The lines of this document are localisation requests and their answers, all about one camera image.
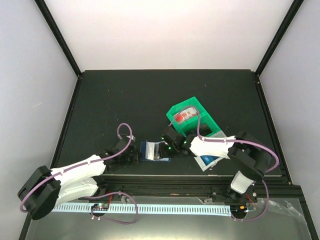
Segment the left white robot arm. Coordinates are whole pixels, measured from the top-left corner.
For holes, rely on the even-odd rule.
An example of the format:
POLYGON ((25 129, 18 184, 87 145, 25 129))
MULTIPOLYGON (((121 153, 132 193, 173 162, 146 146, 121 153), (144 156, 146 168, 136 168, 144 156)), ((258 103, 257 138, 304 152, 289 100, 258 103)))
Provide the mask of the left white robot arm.
POLYGON ((72 200, 92 197, 101 200, 108 188, 94 178, 137 163, 140 158, 135 141, 126 137, 79 162, 52 169, 40 166, 17 193, 21 201, 19 210, 39 220, 55 207, 72 200))

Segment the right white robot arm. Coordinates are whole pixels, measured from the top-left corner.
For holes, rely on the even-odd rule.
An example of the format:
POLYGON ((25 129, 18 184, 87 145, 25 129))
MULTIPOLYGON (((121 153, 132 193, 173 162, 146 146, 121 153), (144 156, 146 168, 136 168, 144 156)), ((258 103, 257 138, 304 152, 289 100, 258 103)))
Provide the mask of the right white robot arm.
POLYGON ((264 179, 265 173, 279 165, 279 158, 268 147, 255 142, 255 138, 241 131, 230 137, 205 137, 189 134, 186 137, 168 126, 161 135, 159 155, 162 158, 215 156, 232 161, 237 167, 228 189, 228 198, 240 201, 248 188, 264 179))

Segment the blue credit cards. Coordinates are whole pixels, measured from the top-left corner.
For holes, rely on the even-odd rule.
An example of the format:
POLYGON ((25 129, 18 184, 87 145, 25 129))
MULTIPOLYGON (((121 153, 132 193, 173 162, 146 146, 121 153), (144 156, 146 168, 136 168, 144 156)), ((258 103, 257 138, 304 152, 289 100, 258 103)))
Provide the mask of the blue credit cards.
POLYGON ((216 159, 218 159, 217 156, 211 156, 211 155, 203 155, 200 157, 203 161, 203 163, 208 166, 212 162, 214 162, 216 159))

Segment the blue card holder wallet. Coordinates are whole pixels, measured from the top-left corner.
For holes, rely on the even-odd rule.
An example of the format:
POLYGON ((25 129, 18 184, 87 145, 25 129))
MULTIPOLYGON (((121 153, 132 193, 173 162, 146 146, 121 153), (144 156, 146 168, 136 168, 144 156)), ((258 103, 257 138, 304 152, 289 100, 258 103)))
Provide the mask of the blue card holder wallet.
POLYGON ((170 158, 163 158, 160 156, 160 143, 164 143, 164 141, 159 142, 148 142, 143 141, 140 144, 140 152, 141 152, 141 161, 142 162, 165 162, 169 163, 170 158))

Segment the green card bin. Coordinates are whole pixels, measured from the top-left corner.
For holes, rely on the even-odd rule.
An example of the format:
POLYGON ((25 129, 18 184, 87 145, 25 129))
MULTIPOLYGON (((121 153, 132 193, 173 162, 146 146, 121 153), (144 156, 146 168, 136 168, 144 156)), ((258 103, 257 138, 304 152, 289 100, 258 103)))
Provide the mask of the green card bin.
MULTIPOLYGON (((207 135, 206 137, 217 137, 222 138, 225 137, 225 133, 221 130, 221 128, 217 125, 217 123, 213 120, 210 114, 206 111, 206 109, 202 106, 202 104, 198 101, 198 99, 193 96, 187 100, 184 100, 176 105, 173 105, 169 111, 166 113, 167 118, 170 122, 174 120, 174 115, 179 113, 181 109, 194 107, 197 108, 200 113, 200 124, 207 124, 212 131, 212 134, 207 135)), ((197 125, 198 125, 198 116, 194 116, 189 120, 185 121, 182 124, 178 124, 176 121, 172 123, 174 129, 179 133, 184 135, 185 137, 193 132, 193 134, 197 133, 197 125)))

